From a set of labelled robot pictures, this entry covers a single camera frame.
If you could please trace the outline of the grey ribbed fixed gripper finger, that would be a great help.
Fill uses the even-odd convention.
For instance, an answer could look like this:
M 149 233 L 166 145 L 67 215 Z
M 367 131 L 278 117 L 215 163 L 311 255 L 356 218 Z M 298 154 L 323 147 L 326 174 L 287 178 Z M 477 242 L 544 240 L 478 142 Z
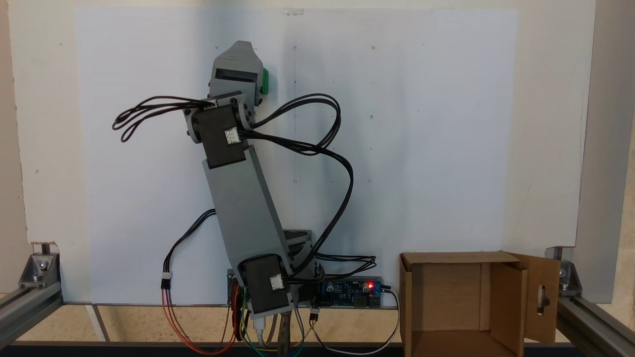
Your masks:
M 213 62 L 213 70 L 226 69 L 251 73 L 261 73 L 263 62 L 258 58 L 252 43 L 236 41 L 228 50 L 218 55 Z

